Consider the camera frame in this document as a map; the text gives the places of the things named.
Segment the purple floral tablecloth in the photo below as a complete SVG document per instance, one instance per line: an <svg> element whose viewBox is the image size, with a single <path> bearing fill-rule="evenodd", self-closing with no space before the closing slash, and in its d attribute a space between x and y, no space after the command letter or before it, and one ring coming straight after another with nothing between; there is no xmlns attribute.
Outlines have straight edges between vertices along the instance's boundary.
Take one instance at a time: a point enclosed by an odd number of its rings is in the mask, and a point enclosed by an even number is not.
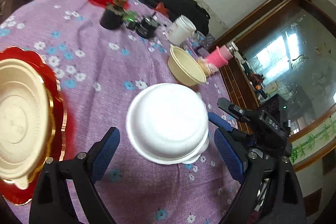
<svg viewBox="0 0 336 224"><path fill-rule="evenodd" d="M56 74L68 111L65 159L86 152L111 127L120 143L95 184L117 223L219 223L234 203L234 180L215 142L215 113L228 97L220 74L182 86L168 61L170 21L139 0L128 6L159 23L144 39L126 26L101 25L90 0L34 0L1 21L1 51L39 54Z"/></svg>

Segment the white foam bowl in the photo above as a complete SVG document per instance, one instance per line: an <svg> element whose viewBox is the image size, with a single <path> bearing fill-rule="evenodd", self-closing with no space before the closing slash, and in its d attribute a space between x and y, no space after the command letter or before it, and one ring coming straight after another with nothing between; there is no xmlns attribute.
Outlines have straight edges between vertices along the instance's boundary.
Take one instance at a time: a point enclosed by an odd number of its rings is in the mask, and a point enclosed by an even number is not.
<svg viewBox="0 0 336 224"><path fill-rule="evenodd" d="M210 143L205 103L180 84L155 84L137 94L125 126L137 153L156 164L192 164Z"/></svg>

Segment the green circuit board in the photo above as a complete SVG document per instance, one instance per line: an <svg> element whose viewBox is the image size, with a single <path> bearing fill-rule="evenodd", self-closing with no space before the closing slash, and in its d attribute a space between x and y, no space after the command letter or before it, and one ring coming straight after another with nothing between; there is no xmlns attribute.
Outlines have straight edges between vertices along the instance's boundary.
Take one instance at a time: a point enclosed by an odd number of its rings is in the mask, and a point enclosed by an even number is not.
<svg viewBox="0 0 336 224"><path fill-rule="evenodd" d="M136 11L127 10L122 17L123 22L128 25L138 20L139 14Z"/></svg>

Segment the white plastic jar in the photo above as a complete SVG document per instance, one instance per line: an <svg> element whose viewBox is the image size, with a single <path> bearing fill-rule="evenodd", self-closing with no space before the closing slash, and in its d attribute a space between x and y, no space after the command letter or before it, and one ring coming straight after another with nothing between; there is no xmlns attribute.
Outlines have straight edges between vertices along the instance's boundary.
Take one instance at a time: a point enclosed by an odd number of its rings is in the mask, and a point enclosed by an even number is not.
<svg viewBox="0 0 336 224"><path fill-rule="evenodd" d="M165 36L171 44L180 46L195 31L196 26L184 15L179 16L166 30Z"/></svg>

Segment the red object on sofa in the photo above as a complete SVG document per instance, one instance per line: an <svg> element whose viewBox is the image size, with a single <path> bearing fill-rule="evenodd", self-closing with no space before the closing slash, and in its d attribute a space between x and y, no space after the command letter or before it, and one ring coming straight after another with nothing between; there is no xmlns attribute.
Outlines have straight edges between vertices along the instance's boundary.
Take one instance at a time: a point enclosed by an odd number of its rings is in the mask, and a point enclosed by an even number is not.
<svg viewBox="0 0 336 224"><path fill-rule="evenodd" d="M157 6L155 7L155 11L156 12L159 12L160 14L162 14L163 16L165 16L165 17L169 17L169 9L167 9L166 7L165 7L165 5L164 5L164 3L162 3L162 2L159 2L158 4L157 4Z"/></svg>

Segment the wooden glass cabinet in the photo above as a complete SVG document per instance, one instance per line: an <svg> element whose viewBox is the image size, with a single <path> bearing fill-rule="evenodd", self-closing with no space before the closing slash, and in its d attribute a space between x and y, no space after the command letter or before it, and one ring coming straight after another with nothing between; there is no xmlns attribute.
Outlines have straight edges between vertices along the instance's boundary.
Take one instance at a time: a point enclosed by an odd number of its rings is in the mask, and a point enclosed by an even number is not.
<svg viewBox="0 0 336 224"><path fill-rule="evenodd" d="M306 215L319 215L335 191L335 17L313 0L267 0L214 45L237 47L220 69L233 103L285 100Z"/></svg>

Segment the red glass plate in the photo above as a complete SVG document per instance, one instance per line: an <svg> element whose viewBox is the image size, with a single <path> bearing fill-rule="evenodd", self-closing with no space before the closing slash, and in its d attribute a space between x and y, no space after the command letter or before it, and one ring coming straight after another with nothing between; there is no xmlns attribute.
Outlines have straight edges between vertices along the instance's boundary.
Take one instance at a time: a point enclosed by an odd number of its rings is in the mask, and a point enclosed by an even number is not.
<svg viewBox="0 0 336 224"><path fill-rule="evenodd" d="M29 203L48 157L63 160L67 108L53 70L34 51L1 52L1 196Z"/></svg>

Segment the plastic bag with snacks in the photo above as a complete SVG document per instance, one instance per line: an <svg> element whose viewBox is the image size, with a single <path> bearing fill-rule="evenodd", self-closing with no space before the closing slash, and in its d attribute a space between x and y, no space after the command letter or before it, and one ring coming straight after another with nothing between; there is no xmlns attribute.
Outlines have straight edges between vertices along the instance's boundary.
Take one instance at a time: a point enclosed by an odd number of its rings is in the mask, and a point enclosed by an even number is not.
<svg viewBox="0 0 336 224"><path fill-rule="evenodd" d="M218 71L215 65L209 63L206 59L202 57L199 57L197 59L197 63L201 67L206 77L210 77L211 75L214 75Z"/></svg>

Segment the black cylinder container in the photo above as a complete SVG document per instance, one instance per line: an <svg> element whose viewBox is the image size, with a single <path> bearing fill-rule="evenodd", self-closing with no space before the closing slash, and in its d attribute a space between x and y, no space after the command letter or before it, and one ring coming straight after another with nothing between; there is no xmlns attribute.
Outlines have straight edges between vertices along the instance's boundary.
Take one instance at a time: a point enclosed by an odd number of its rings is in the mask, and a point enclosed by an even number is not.
<svg viewBox="0 0 336 224"><path fill-rule="evenodd" d="M125 10L122 7L108 3L100 19L100 25L107 30L115 30L122 25L124 14Z"/></svg>

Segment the small beige plastic bowl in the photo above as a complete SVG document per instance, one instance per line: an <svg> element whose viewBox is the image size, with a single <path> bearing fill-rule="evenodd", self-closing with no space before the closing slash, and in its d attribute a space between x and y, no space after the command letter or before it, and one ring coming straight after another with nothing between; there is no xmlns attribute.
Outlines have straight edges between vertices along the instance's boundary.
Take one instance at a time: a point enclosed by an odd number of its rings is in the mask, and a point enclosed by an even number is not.
<svg viewBox="0 0 336 224"><path fill-rule="evenodd" d="M206 83L206 75L195 59L177 46L170 46L170 57L167 65L172 75L185 86Z"/></svg>

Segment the black electronic device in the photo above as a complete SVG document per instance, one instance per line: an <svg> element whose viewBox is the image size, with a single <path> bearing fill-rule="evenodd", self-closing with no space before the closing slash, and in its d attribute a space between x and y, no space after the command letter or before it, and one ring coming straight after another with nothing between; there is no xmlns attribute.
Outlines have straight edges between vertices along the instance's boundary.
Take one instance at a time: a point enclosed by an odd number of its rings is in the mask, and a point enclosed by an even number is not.
<svg viewBox="0 0 336 224"><path fill-rule="evenodd" d="M135 32L144 39L150 39L154 36L156 29L159 26L159 23L154 18L156 16L156 12L154 12L151 16L144 16L142 20L137 23L135 28Z"/></svg>

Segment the pink sleeved bottle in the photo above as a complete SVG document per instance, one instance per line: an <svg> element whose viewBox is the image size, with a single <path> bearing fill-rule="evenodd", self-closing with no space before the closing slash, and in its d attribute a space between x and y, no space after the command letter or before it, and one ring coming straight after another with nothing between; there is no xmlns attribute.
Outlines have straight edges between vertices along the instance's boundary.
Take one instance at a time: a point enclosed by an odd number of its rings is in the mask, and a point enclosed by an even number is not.
<svg viewBox="0 0 336 224"><path fill-rule="evenodd" d="M226 45L221 47L216 46L215 50L213 50L206 58L208 64L213 65L217 69L228 64L236 52L239 49L234 42L229 42Z"/></svg>

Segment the brown tape roll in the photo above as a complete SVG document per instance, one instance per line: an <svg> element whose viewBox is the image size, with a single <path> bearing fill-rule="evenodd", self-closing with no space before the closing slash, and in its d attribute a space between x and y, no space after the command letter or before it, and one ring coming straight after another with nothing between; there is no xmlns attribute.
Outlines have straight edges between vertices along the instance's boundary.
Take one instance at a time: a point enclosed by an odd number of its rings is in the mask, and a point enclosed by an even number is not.
<svg viewBox="0 0 336 224"><path fill-rule="evenodd" d="M127 0L113 0L113 4L117 7L123 8L127 4Z"/></svg>

